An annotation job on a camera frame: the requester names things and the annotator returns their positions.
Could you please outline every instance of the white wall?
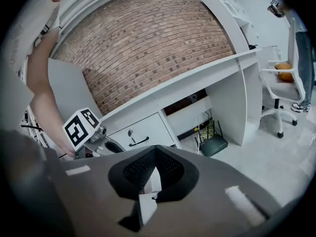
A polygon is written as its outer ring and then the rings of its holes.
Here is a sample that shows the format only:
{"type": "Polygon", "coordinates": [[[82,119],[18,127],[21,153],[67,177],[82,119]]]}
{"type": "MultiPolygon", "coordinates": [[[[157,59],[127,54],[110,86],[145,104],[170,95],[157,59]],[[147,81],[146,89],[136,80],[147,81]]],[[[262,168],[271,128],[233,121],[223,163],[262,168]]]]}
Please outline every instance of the white wall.
{"type": "Polygon", "coordinates": [[[278,45],[281,59],[287,59],[288,28],[285,18],[277,18],[267,8],[272,0],[237,0],[245,9],[258,33],[258,47],[278,45]]]}

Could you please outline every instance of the chair wheel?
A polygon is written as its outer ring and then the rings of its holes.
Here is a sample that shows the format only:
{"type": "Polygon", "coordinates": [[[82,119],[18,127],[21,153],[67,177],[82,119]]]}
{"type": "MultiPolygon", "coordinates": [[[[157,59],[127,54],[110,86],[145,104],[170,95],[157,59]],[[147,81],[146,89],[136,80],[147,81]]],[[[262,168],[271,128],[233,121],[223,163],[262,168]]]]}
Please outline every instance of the chair wheel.
{"type": "Polygon", "coordinates": [[[281,138],[283,138],[284,134],[283,134],[283,132],[282,132],[282,133],[279,133],[279,132],[278,132],[278,133],[277,133],[277,136],[278,136],[279,139],[281,139],[281,138]]]}

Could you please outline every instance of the gray fabric surface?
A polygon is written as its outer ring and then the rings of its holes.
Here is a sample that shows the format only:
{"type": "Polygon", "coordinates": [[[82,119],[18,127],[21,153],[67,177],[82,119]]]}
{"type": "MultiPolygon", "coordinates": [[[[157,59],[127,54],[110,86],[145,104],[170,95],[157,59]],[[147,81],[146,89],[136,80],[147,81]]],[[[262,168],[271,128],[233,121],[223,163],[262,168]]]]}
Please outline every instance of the gray fabric surface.
{"type": "Polygon", "coordinates": [[[294,83],[279,80],[277,74],[266,73],[264,76],[275,95],[292,99],[293,101],[299,100],[300,95],[294,83]]]}

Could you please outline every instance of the white cabinet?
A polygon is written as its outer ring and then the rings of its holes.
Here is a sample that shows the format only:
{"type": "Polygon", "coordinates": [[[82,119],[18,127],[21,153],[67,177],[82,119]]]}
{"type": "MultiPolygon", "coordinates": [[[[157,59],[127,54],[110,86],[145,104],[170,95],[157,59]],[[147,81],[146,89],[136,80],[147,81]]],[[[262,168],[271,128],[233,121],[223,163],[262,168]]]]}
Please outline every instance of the white cabinet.
{"type": "Polygon", "coordinates": [[[174,145],[174,142],[158,113],[113,133],[109,137],[120,143],[127,151],[151,145],[174,145]]]}

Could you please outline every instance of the person's arm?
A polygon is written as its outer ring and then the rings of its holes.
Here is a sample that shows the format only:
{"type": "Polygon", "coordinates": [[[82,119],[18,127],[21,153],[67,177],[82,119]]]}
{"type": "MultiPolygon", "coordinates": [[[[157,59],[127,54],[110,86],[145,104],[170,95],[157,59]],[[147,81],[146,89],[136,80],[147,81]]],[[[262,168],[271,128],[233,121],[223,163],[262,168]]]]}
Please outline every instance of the person's arm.
{"type": "Polygon", "coordinates": [[[34,47],[28,59],[26,84],[34,93],[30,106],[37,122],[62,152],[74,157],[74,149],[63,131],[64,122],[48,80],[48,58],[58,34],[59,28],[52,29],[34,47]]]}

